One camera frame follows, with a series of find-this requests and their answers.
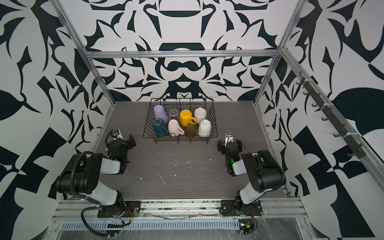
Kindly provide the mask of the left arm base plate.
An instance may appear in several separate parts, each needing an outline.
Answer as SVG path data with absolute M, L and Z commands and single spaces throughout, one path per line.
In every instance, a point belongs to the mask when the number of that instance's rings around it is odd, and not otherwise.
M 122 218 L 130 218 L 141 211 L 141 201 L 124 201 L 111 206 L 101 206 L 98 211 L 98 218 L 113 218 L 116 215 Z

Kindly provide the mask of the dark green mug white inside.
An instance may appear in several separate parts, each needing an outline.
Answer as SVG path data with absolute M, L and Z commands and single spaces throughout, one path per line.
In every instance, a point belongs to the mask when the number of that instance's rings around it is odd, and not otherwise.
M 155 132 L 155 136 L 158 138 L 170 136 L 170 132 L 162 119 L 155 119 L 153 121 L 153 129 Z

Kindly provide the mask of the lavender plastic cup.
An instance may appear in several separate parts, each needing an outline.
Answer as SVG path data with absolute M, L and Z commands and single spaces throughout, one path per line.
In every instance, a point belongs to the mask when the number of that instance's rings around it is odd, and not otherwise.
M 156 119 L 161 119 L 165 124 L 168 123 L 169 117 L 167 115 L 167 112 L 162 105 L 156 105 L 154 107 L 154 113 L 155 113 L 155 118 Z

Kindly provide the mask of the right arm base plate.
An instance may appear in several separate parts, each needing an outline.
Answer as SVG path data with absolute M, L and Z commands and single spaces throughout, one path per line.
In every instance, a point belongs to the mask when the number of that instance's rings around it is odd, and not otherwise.
M 261 216 L 263 209 L 260 202 L 243 205 L 235 200 L 221 200 L 219 213 L 224 217 Z

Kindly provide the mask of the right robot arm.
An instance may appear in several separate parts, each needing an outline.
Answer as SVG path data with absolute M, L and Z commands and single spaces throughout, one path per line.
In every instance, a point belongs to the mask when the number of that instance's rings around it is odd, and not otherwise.
M 248 184 L 235 198 L 238 208 L 251 205 L 264 194 L 275 191 L 286 184 L 283 169 L 268 150 L 240 155 L 243 149 L 239 140 L 223 143 L 217 142 L 218 151 L 225 155 L 226 170 L 232 177 L 247 175 Z

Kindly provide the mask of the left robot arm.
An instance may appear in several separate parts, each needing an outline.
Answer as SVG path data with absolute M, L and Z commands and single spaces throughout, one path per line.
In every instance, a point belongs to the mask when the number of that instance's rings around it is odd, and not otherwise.
M 102 207 L 124 207 L 122 193 L 103 184 L 100 175 L 122 175 L 129 163 L 128 151 L 137 143 L 132 135 L 129 135 L 128 140 L 124 140 L 118 130 L 113 130 L 109 136 L 113 139 L 105 142 L 106 156 L 90 151 L 72 156 L 56 180 L 57 192 Z

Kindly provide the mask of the olive green glass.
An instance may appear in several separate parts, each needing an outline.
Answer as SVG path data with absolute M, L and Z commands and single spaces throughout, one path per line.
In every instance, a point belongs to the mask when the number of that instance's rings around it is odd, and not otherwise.
M 196 136 L 196 128 L 194 124 L 188 124 L 186 127 L 185 135 L 187 138 L 194 138 Z

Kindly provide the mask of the white mug red inside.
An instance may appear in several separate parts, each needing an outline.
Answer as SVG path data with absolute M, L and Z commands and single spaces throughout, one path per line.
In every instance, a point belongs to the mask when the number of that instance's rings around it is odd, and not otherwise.
M 198 107 L 194 111 L 194 118 L 196 119 L 196 123 L 200 124 L 201 121 L 207 118 L 207 111 L 202 107 Z

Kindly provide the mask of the cream white mug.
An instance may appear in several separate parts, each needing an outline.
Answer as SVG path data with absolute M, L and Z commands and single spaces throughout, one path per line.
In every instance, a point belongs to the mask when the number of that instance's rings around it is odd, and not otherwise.
M 199 124 L 198 135 L 200 137 L 209 137 L 211 134 L 212 124 L 209 120 L 204 119 Z

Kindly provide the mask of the clear glass tumbler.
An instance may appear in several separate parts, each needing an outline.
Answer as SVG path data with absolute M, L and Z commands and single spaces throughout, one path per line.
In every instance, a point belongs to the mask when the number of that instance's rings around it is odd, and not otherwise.
M 173 108 L 169 110 L 169 120 L 180 121 L 180 112 L 178 109 Z

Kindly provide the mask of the yellow mug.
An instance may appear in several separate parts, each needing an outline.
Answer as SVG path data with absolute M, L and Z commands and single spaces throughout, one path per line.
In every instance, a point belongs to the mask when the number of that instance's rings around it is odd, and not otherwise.
M 195 125 L 197 123 L 196 118 L 192 116 L 192 112 L 187 109 L 180 112 L 180 120 L 183 127 L 187 127 L 189 124 Z

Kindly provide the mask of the cream mug pink handle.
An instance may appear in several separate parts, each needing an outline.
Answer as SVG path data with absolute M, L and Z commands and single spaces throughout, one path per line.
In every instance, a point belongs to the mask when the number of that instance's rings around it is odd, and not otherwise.
M 169 120 L 168 131 L 170 132 L 171 137 L 178 137 L 185 134 L 185 131 L 181 128 L 176 119 Z

